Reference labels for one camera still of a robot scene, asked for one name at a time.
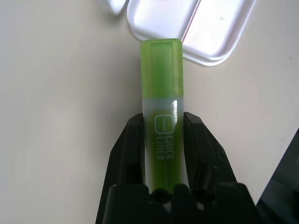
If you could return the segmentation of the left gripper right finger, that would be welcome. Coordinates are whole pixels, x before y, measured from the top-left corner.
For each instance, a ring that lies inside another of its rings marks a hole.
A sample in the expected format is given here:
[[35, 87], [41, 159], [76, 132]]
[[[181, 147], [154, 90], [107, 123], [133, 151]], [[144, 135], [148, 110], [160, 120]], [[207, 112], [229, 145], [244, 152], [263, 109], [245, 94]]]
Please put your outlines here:
[[236, 182], [224, 148], [200, 117], [184, 113], [184, 153], [190, 187]]

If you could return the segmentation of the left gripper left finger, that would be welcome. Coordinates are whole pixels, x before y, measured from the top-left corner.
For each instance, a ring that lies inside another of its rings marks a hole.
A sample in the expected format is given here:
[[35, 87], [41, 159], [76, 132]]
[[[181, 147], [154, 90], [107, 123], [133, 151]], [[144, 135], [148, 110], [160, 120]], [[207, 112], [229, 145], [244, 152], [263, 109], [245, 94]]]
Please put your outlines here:
[[114, 185], [142, 184], [143, 116], [130, 118], [112, 151], [118, 156], [113, 168]]

